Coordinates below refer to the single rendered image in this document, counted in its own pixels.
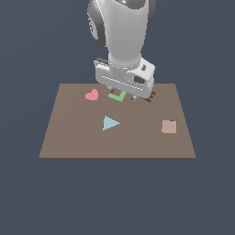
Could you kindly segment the green L-shaped block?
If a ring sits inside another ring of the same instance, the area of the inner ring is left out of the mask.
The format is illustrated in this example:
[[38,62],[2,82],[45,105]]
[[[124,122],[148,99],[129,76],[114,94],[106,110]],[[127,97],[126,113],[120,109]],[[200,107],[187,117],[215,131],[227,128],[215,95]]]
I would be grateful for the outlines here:
[[124,92],[124,91],[122,91],[121,93],[120,93],[120,95],[114,95],[114,94],[108,94],[108,96],[107,97],[109,97],[109,98],[112,98],[112,99],[114,99],[114,100],[117,100],[118,102],[122,102],[123,101],[123,99],[124,99],[124,97],[125,97],[125,95],[126,95],[126,93],[127,92]]

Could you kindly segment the red heart block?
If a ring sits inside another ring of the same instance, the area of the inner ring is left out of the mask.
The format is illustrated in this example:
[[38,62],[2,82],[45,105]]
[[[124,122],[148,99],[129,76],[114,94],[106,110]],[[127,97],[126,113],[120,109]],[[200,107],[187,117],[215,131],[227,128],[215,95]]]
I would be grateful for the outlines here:
[[99,92],[97,89],[92,89],[89,93],[86,93],[84,97],[87,100],[97,100],[99,97]]

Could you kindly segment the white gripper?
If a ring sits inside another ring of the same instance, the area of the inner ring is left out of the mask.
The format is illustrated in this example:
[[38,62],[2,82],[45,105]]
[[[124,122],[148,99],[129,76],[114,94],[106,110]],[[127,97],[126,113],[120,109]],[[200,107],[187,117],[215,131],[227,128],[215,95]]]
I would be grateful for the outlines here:
[[133,70],[118,68],[101,58],[94,60],[94,66],[95,79],[100,84],[104,84],[109,89],[109,93],[113,93],[114,89],[130,93],[132,101],[135,101],[136,97],[148,98],[150,96],[155,66],[143,58],[140,59],[138,67]]

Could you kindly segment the light blue triangle block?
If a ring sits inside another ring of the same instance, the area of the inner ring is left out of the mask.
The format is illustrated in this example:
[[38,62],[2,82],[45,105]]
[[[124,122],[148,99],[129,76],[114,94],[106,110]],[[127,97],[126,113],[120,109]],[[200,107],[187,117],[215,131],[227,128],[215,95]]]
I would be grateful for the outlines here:
[[107,130],[110,128],[113,128],[115,126],[119,125],[119,122],[114,120],[111,117],[104,116],[104,121],[103,121],[103,130]]

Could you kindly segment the tan square block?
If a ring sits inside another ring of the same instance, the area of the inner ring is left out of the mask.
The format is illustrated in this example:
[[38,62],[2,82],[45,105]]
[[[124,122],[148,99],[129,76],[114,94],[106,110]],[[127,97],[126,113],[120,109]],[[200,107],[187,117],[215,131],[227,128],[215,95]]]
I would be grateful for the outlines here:
[[175,134],[177,122],[175,120],[164,120],[162,122],[162,133],[163,134]]

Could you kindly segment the dark brown zigzag block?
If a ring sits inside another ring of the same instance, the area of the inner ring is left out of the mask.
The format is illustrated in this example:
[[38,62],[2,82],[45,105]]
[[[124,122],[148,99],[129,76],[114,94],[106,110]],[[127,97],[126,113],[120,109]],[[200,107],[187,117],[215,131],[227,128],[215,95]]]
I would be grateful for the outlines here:
[[148,98],[142,98],[143,100],[147,101],[147,102],[151,102],[151,100],[156,96],[156,92],[151,91],[151,94]]

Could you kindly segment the brown board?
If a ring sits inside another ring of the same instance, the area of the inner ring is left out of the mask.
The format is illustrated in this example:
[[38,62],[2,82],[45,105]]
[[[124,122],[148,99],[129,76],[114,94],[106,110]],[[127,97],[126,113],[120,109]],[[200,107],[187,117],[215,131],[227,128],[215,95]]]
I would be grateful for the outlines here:
[[[84,95],[97,89],[97,100]],[[196,157],[174,84],[156,84],[147,102],[111,99],[102,84],[61,84],[51,112],[41,159]],[[103,130],[104,116],[119,125]],[[175,120],[175,134],[163,134],[162,122]]]

